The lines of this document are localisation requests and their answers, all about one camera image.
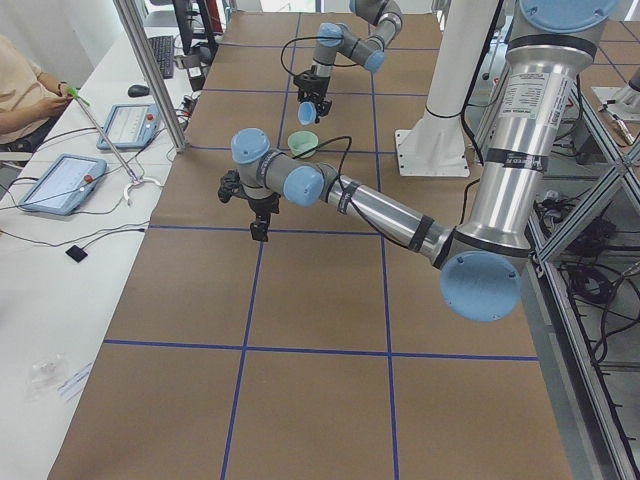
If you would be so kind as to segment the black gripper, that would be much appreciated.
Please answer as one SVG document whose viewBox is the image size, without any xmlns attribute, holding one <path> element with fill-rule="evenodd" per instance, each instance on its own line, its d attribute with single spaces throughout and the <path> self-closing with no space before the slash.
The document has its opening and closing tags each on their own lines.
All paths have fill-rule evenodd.
<svg viewBox="0 0 640 480">
<path fill-rule="evenodd" d="M 300 104 L 306 101 L 310 101 L 315 104 L 315 109 L 316 109 L 315 122 L 316 123 L 319 123 L 323 117 L 328 115 L 332 106 L 332 101 L 326 99 L 330 78 L 323 77 L 323 76 L 318 76 L 318 77 L 320 77 L 322 81 L 317 89 L 299 90 L 297 92 L 297 100 Z"/>
<path fill-rule="evenodd" d="M 268 241 L 270 216 L 279 214 L 279 199 L 280 195 L 278 193 L 272 193 L 268 197 L 261 199 L 248 198 L 249 207 L 256 215 L 255 220 L 250 224 L 250 233 L 254 241 Z"/>
</svg>

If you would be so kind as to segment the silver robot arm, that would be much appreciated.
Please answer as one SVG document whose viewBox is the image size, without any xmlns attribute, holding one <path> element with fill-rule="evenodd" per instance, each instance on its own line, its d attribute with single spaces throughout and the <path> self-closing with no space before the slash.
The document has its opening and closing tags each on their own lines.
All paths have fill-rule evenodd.
<svg viewBox="0 0 640 480">
<path fill-rule="evenodd" d="M 386 48 L 402 30 L 402 11 L 393 0 L 351 1 L 349 8 L 374 27 L 373 33 L 359 38 L 344 23 L 320 25 L 311 67 L 294 76 L 298 120 L 302 125 L 317 123 L 329 113 L 332 101 L 327 98 L 327 91 L 339 54 L 375 74 L 384 63 Z"/>
<path fill-rule="evenodd" d="M 525 228 L 569 93 L 593 63 L 616 3 L 515 4 L 506 78 L 490 110 L 490 138 L 478 152 L 479 187 L 470 214 L 455 221 L 452 183 L 469 174 L 465 109 L 501 9 L 498 1 L 452 5 L 423 115 L 395 143 L 402 178 L 426 185 L 418 209 L 397 188 L 377 190 L 340 168 L 273 147 L 258 128 L 232 137 L 234 166 L 222 176 L 218 198 L 248 203 L 257 241 L 267 238 L 281 201 L 301 207 L 325 202 L 427 258 L 456 313 L 483 322 L 508 315 L 520 299 L 520 274 L 530 251 Z"/>
</svg>

